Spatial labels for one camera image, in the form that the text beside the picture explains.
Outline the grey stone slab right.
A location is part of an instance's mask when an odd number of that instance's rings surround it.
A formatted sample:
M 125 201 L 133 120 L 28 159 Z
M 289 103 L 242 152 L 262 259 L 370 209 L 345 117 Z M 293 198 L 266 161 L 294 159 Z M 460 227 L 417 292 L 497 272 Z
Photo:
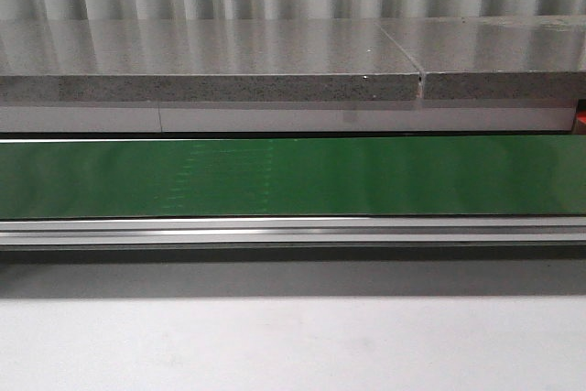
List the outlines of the grey stone slab right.
M 426 106 L 573 108 L 585 97 L 584 16 L 386 19 Z

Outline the red plastic tray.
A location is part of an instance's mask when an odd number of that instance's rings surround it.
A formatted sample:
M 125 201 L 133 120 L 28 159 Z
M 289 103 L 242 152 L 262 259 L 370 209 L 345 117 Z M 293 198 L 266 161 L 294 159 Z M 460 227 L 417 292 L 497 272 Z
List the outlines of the red plastic tray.
M 586 134 L 586 101 L 579 100 L 574 124 L 572 128 L 572 133 L 574 135 L 585 135 Z

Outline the grey stone slab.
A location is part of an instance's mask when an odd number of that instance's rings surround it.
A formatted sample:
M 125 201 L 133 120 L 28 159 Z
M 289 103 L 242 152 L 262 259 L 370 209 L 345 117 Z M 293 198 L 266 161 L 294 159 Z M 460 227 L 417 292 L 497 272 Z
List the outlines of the grey stone slab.
M 5 103 L 395 103 L 419 73 L 371 20 L 5 20 Z
M 573 108 L 585 97 L 584 16 L 386 19 L 426 106 Z

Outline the grey stone slab left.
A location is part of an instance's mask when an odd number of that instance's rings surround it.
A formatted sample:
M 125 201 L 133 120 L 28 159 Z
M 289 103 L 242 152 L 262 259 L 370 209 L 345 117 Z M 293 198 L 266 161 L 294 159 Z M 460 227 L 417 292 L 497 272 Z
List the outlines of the grey stone slab left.
M 371 20 L 5 20 L 5 103 L 395 103 L 419 73 Z

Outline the green conveyor belt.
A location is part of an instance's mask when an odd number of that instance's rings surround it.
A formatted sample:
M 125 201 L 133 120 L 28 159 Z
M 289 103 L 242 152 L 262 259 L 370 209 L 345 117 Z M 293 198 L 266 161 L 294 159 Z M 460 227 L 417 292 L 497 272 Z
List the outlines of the green conveyor belt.
M 1 144 L 5 250 L 584 241 L 582 136 Z

